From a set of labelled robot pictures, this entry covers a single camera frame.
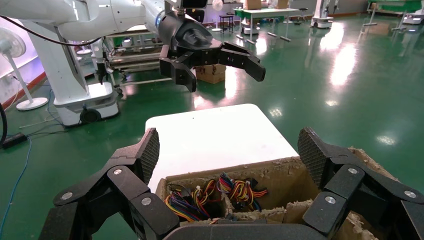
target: green floor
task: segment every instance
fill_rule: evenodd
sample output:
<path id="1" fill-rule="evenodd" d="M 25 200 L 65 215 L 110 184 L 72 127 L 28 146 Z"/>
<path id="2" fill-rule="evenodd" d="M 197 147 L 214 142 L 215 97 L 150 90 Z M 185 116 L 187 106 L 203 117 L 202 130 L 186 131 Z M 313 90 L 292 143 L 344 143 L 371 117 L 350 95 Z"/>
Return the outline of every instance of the green floor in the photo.
<path id="1" fill-rule="evenodd" d="M 310 126 L 328 143 L 362 148 L 403 183 L 424 192 L 424 39 L 415 31 L 393 35 L 398 18 L 377 16 L 377 26 L 363 28 L 367 15 L 340 17 L 322 36 L 307 24 L 291 25 L 292 42 L 266 35 L 263 25 L 255 50 L 266 67 L 263 82 L 238 69 L 227 70 L 225 82 L 199 82 L 189 93 L 171 82 L 123 88 L 121 114 L 68 133 L 32 138 L 29 164 L 17 187 L 3 240 L 36 239 L 53 197 L 98 171 L 116 148 L 135 144 L 151 117 L 237 104 L 255 104 L 296 149 L 299 130 Z M 277 33 L 283 35 L 285 25 Z M 235 34 L 226 41 L 239 43 Z M 160 78 L 156 72 L 128 80 Z M 35 96 L 48 96 L 41 86 Z M 42 121 L 45 109 L 7 112 L 9 131 Z M 26 134 L 45 123 L 24 128 Z M 46 131 L 57 131 L 54 126 Z M 29 144 L 0 150 L 0 216 L 19 176 Z M 94 239 L 133 240 L 121 217 L 108 219 Z"/>

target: robotic hand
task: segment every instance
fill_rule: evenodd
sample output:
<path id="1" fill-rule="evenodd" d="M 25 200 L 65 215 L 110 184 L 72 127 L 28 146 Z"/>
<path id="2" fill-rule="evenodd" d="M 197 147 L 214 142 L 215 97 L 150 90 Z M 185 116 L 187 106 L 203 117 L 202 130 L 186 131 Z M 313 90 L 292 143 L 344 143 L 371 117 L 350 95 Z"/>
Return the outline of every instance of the robotic hand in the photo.
<path id="1" fill-rule="evenodd" d="M 117 149 L 101 170 L 56 195 L 38 240 L 91 239 L 115 213 L 140 240 L 328 240 L 350 211 L 384 239 L 424 239 L 419 191 L 368 168 L 348 148 L 323 142 L 310 127 L 300 131 L 297 147 L 321 190 L 304 224 L 218 221 L 180 227 L 177 215 L 147 186 L 160 152 L 159 134 L 149 128 L 139 143 Z"/>
<path id="2" fill-rule="evenodd" d="M 251 51 L 215 40 L 203 25 L 185 14 L 185 9 L 205 8 L 207 0 L 166 1 L 176 11 L 166 13 L 164 0 L 0 0 L 0 15 L 53 25 L 68 41 L 98 39 L 93 51 L 101 65 L 97 72 L 100 82 L 107 76 L 100 38 L 140 24 L 157 32 L 164 43 L 161 74 L 190 92 L 196 90 L 196 77 L 190 71 L 195 66 L 232 66 L 245 69 L 258 82 L 264 80 L 265 68 Z"/>
<path id="3" fill-rule="evenodd" d="M 164 43 L 160 73 L 190 92 L 196 91 L 196 76 L 190 71 L 196 66 L 222 64 L 244 69 L 258 82 L 264 80 L 265 68 L 246 48 L 214 39 L 203 25 L 178 11 L 167 13 L 159 21 L 158 33 Z"/>

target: robotic arm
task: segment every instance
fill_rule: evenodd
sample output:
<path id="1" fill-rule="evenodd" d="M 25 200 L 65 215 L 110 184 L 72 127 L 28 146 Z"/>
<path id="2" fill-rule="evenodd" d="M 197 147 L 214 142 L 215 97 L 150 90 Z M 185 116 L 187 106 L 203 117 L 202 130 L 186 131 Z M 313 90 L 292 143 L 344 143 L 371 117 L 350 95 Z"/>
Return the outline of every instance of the robotic arm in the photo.
<path id="1" fill-rule="evenodd" d="M 185 14 L 204 8 L 206 0 L 167 0 L 176 11 L 165 13 L 163 0 L 0 0 L 0 15 L 57 27 L 70 41 L 86 41 L 144 24 L 164 43 L 160 72 L 190 92 L 196 90 L 192 67 L 223 64 L 240 69 L 258 82 L 265 68 L 243 47 L 215 40 L 206 28 Z"/>

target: colorful wires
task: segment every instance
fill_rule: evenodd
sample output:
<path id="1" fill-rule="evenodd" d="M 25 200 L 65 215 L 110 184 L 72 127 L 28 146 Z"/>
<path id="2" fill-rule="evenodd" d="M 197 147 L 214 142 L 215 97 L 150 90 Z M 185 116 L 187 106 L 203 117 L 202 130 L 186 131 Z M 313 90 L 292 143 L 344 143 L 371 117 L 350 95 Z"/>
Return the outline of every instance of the colorful wires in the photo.
<path id="1" fill-rule="evenodd" d="M 214 191 L 215 180 L 211 179 L 206 183 L 204 189 L 197 186 L 196 190 L 191 194 L 185 187 L 183 189 L 175 189 L 171 191 L 171 194 L 166 197 L 164 202 L 171 211 L 188 222 L 207 220 L 211 216 L 205 210 L 204 205 L 211 202 L 210 197 Z"/>
<path id="2" fill-rule="evenodd" d="M 255 188 L 255 186 L 252 187 L 251 181 L 231 179 L 225 172 L 220 175 L 216 188 L 218 191 L 226 193 L 230 201 L 237 205 L 236 208 L 241 209 L 247 205 L 251 211 L 262 210 L 255 198 L 263 197 L 268 193 L 267 189 L 254 191 L 252 188 Z"/>

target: cardboard box on floor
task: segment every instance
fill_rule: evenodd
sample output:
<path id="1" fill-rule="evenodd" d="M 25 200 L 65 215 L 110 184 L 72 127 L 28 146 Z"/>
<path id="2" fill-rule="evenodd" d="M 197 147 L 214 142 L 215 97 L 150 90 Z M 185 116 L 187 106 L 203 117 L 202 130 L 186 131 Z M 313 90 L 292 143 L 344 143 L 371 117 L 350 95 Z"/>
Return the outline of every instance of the cardboard box on floor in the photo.
<path id="1" fill-rule="evenodd" d="M 196 78 L 210 84 L 216 84 L 225 80 L 226 69 L 227 67 L 221 64 L 196 66 Z"/>
<path id="2" fill-rule="evenodd" d="M 262 8 L 262 2 L 261 0 L 244 0 L 244 7 L 245 10 L 255 10 L 255 9 L 261 9 Z"/>
<path id="3" fill-rule="evenodd" d="M 278 0 L 277 5 L 275 6 L 276 9 L 286 9 L 289 7 L 289 0 Z"/>
<path id="4" fill-rule="evenodd" d="M 370 158 L 362 149 L 350 148 L 370 169 L 394 179 L 390 173 Z M 167 184 L 182 185 L 194 189 L 204 186 L 210 179 L 217 180 L 222 172 L 233 179 L 254 178 L 257 189 L 267 188 L 268 194 L 256 198 L 262 211 L 237 212 L 228 197 L 222 193 L 222 217 L 233 214 L 239 221 L 266 219 L 269 224 L 301 224 L 302 217 L 313 199 L 320 192 L 299 157 L 288 157 L 271 161 L 238 165 L 214 170 L 191 172 L 167 176 L 160 180 L 156 194 L 164 200 L 171 189 Z M 211 220 L 185 224 L 208 224 Z M 361 216 L 351 212 L 335 235 L 335 240 L 378 240 L 371 231 L 379 235 Z"/>

